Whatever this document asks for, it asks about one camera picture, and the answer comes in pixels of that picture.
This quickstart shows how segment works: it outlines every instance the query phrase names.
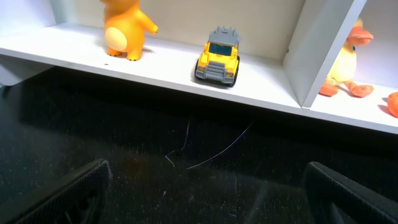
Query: glossy black surface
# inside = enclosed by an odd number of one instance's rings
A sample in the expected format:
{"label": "glossy black surface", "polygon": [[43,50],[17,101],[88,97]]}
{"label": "glossy black surface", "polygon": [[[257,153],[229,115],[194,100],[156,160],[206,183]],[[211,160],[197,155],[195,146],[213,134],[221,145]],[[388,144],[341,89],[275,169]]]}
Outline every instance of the glossy black surface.
{"label": "glossy black surface", "polygon": [[0,92],[0,203],[97,158],[113,173],[102,223],[312,223],[311,161],[398,201],[390,134],[63,68]]}

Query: yellow plush duck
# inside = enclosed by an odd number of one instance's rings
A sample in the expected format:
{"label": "yellow plush duck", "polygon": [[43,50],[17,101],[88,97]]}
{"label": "yellow plush duck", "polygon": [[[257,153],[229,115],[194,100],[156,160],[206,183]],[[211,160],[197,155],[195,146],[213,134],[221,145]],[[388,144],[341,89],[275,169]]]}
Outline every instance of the yellow plush duck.
{"label": "yellow plush duck", "polygon": [[371,40],[373,40],[373,35],[363,29],[363,22],[358,19],[331,67],[319,94],[334,96],[338,93],[337,86],[342,83],[356,97],[365,97],[373,92],[373,86],[357,85],[352,81],[356,69],[355,45],[366,45]]}

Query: gray car roof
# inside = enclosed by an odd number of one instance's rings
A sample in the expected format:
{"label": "gray car roof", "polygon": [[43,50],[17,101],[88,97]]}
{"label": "gray car roof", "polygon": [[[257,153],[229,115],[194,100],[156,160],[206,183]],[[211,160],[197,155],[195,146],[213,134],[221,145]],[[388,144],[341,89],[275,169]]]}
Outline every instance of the gray car roof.
{"label": "gray car roof", "polygon": [[239,43],[239,41],[240,36],[236,32],[236,30],[232,30],[232,28],[217,27],[217,29],[209,36],[209,42],[215,44],[235,46]]}

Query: orange figurine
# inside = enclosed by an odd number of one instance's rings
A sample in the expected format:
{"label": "orange figurine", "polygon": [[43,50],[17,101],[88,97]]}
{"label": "orange figurine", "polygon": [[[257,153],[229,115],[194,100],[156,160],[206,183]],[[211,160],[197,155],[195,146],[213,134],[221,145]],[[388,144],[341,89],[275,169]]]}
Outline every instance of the orange figurine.
{"label": "orange figurine", "polygon": [[392,115],[398,118],[398,92],[391,93],[388,96],[388,110]]}
{"label": "orange figurine", "polygon": [[355,45],[366,45],[371,40],[373,40],[373,35],[363,29],[363,22],[358,19],[337,55],[319,94],[334,96],[338,93],[337,86],[340,84],[344,84],[356,97],[365,97],[373,92],[373,86],[357,85],[352,81],[356,70]]}
{"label": "orange figurine", "polygon": [[139,0],[101,0],[105,3],[105,41],[110,56],[127,52],[127,59],[139,60],[144,47],[144,31],[159,28],[139,9]]}

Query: toy car wheel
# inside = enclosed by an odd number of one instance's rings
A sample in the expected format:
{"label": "toy car wheel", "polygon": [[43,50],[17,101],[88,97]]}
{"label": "toy car wheel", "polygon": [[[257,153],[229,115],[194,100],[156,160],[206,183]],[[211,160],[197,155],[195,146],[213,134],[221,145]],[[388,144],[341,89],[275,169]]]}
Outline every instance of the toy car wheel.
{"label": "toy car wheel", "polygon": [[231,84],[228,84],[229,87],[234,87],[236,80],[238,79],[238,72],[239,72],[239,64],[241,63],[241,58],[238,56],[238,67],[236,68],[236,74],[235,74],[235,79],[234,82]]}
{"label": "toy car wheel", "polygon": [[197,77],[197,70],[198,70],[198,64],[199,64],[199,59],[197,61],[197,64],[195,65],[195,71],[194,71],[194,76],[197,80],[203,80],[202,78]]}

